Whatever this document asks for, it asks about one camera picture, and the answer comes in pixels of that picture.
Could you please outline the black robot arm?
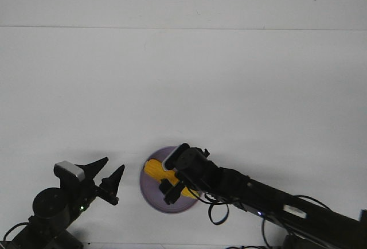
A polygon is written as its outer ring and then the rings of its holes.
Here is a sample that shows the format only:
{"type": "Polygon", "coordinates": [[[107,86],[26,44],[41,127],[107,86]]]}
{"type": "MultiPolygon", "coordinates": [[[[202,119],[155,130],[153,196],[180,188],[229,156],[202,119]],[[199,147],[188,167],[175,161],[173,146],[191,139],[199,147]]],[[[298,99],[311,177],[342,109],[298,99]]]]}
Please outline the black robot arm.
{"type": "Polygon", "coordinates": [[[331,211],[311,197],[291,195],[234,169],[216,166],[209,152],[183,143],[162,162],[178,183],[162,179],[159,185],[166,204],[174,204],[184,188],[202,192],[205,203],[234,205],[284,228],[282,248],[366,248],[366,211],[354,220],[331,211]]]}
{"type": "Polygon", "coordinates": [[[23,229],[12,240],[1,240],[1,248],[83,248],[68,227],[97,197],[112,205],[119,202],[117,193],[124,165],[103,178],[100,185],[93,180],[107,162],[104,157],[86,165],[56,163],[53,171],[60,187],[44,189],[34,198],[33,215],[20,223],[23,229]]]}

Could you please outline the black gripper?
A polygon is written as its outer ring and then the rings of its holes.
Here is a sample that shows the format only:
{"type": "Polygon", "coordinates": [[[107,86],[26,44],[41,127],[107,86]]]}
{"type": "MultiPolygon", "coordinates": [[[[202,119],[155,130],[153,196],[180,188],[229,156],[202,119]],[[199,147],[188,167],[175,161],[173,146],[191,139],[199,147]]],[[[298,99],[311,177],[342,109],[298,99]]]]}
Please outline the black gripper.
{"type": "Polygon", "coordinates": [[[118,167],[109,177],[103,178],[97,186],[94,178],[108,162],[108,157],[86,165],[76,164],[84,172],[84,179],[79,180],[78,186],[66,191],[72,212],[84,212],[95,198],[100,197],[111,205],[117,205],[119,184],[125,169],[125,165],[118,167]]]}
{"type": "Polygon", "coordinates": [[[195,198],[199,192],[209,193],[214,191],[222,175],[221,169],[208,160],[209,152],[197,147],[189,147],[175,163],[175,176],[179,179],[177,185],[172,187],[166,178],[161,179],[159,190],[164,194],[166,203],[175,203],[184,188],[187,188],[195,198]]]}

